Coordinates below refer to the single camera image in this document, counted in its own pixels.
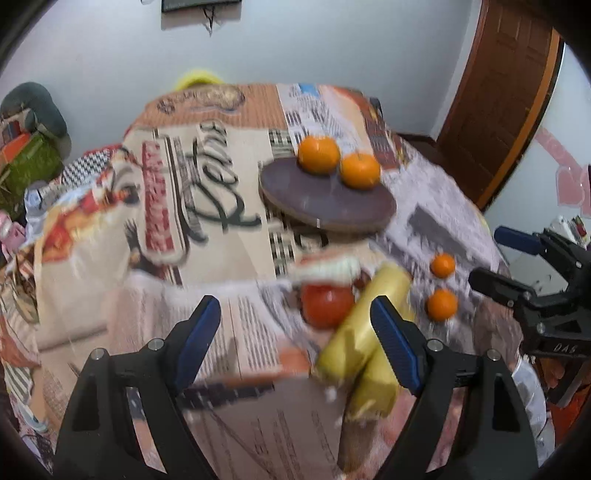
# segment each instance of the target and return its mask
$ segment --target pink wall decoration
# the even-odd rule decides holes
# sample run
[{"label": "pink wall decoration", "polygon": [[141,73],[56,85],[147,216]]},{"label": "pink wall decoration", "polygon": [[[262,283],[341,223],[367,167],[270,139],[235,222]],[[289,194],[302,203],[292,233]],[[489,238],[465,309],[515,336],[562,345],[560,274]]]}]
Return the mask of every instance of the pink wall decoration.
[{"label": "pink wall decoration", "polygon": [[581,216],[591,218],[589,165],[579,165],[564,145],[544,127],[538,130],[535,139],[558,163],[556,171],[558,205],[580,207]]}]

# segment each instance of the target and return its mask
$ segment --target green basket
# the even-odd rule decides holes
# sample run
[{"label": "green basket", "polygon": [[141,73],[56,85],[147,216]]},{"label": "green basket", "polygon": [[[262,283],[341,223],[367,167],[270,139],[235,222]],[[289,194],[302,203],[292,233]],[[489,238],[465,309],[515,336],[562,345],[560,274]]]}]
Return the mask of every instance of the green basket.
[{"label": "green basket", "polygon": [[22,214],[25,190],[34,181],[50,181],[62,169],[61,157],[51,142],[35,133],[0,173],[0,209],[15,220]]}]

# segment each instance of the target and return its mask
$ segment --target round wooden tray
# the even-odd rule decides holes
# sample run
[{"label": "round wooden tray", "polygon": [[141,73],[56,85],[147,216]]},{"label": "round wooden tray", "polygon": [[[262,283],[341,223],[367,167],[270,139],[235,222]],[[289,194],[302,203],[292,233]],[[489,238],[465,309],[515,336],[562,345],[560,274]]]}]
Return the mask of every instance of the round wooden tray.
[{"label": "round wooden tray", "polygon": [[341,182],[338,172],[311,175],[299,167],[295,157],[265,165],[259,188],[270,204],[287,215],[328,231],[377,232],[396,212],[396,200],[384,185],[353,190]]}]

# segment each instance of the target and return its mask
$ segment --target pink toy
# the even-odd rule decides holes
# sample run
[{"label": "pink toy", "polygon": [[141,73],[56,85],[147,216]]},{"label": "pink toy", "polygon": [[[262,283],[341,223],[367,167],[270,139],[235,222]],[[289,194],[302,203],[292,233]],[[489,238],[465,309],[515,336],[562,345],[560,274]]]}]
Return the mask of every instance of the pink toy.
[{"label": "pink toy", "polygon": [[4,210],[0,210],[0,242],[2,242],[2,253],[7,261],[26,239],[25,228],[20,223],[10,220],[10,215]]}]

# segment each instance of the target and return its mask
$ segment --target blue gripper pad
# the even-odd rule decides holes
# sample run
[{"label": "blue gripper pad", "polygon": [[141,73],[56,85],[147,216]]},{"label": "blue gripper pad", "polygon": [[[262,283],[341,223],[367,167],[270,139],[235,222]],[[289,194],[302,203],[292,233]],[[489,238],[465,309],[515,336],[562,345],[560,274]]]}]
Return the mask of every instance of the blue gripper pad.
[{"label": "blue gripper pad", "polygon": [[387,297],[377,297],[369,315],[398,382],[418,395],[426,375],[425,337],[415,324],[402,319]]},{"label": "blue gripper pad", "polygon": [[513,230],[506,226],[500,226],[495,230],[495,241],[500,245],[530,255],[539,255],[544,249],[542,242],[535,235]]},{"label": "blue gripper pad", "polygon": [[221,318],[222,308],[214,297],[210,297],[203,309],[196,308],[189,318],[189,322],[196,320],[196,324],[178,356],[177,373],[174,380],[178,392],[183,391],[194,382],[205,354],[212,344]]}]

